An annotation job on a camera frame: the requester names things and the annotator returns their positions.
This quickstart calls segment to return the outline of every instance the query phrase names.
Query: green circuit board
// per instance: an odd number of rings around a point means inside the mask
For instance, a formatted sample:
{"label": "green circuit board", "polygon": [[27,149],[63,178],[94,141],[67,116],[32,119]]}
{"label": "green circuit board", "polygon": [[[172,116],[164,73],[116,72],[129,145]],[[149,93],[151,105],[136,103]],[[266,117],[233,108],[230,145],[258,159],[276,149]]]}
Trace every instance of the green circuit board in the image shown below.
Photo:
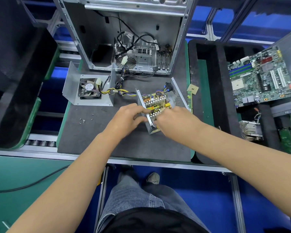
{"label": "green circuit board", "polygon": [[291,77],[277,46],[233,62],[228,70],[236,108],[291,96]]}

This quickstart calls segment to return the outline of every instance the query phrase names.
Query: forearm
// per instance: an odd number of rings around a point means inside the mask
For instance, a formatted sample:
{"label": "forearm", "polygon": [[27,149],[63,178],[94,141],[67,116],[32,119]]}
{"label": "forearm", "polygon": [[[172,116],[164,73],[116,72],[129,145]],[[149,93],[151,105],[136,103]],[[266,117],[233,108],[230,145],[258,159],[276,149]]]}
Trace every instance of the forearm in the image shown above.
{"label": "forearm", "polygon": [[217,161],[252,184],[291,216],[291,155],[222,132],[196,129],[189,147]]}
{"label": "forearm", "polygon": [[8,232],[75,232],[119,140],[100,133]]}

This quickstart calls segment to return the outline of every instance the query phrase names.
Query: person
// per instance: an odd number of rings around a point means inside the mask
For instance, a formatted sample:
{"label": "person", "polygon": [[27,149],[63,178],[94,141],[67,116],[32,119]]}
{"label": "person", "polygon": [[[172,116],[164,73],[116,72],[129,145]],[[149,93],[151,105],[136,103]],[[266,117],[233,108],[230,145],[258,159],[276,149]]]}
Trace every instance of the person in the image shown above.
{"label": "person", "polygon": [[[110,154],[121,139],[146,121],[145,117],[136,116],[141,112],[149,110],[137,104],[121,107],[105,130],[8,233],[75,232]],[[155,123],[165,136],[228,168],[291,217],[291,155],[222,132],[185,108],[165,109]],[[129,171],[119,176],[96,232],[208,232],[175,191],[158,184],[157,174],[152,174],[141,189]]]}

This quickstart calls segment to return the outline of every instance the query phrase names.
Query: gray work mat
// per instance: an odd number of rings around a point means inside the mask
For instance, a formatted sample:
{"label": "gray work mat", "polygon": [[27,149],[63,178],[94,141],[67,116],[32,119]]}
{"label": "gray work mat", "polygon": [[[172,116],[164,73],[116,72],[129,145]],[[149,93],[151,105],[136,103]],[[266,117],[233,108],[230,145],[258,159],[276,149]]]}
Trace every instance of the gray work mat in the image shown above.
{"label": "gray work mat", "polygon": [[[171,77],[174,77],[184,98],[187,98],[185,60],[185,51],[184,48],[182,48],[171,76],[154,76],[145,79],[129,78],[124,81],[123,88],[128,91],[136,91],[137,88],[142,94],[149,94],[158,89],[163,89],[165,83],[170,82]],[[59,141],[58,152],[81,154],[96,135],[105,129],[118,109],[130,103],[136,103],[136,97],[120,97],[119,95],[115,95],[113,107],[71,104]],[[111,156],[190,161],[190,149],[165,137],[162,132],[149,135],[145,125],[140,124],[130,135],[120,142]]]}

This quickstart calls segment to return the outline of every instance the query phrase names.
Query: jeans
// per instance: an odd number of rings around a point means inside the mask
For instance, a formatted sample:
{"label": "jeans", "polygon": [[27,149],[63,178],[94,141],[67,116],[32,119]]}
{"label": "jeans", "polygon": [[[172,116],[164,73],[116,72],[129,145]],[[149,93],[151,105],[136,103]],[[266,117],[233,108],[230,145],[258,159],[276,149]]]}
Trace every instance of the jeans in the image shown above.
{"label": "jeans", "polygon": [[209,231],[172,188],[152,183],[147,183],[141,188],[131,176],[123,174],[120,182],[111,190],[109,199],[98,221],[96,232],[101,232],[110,222],[112,216],[117,213],[138,207],[161,207],[177,211]]}

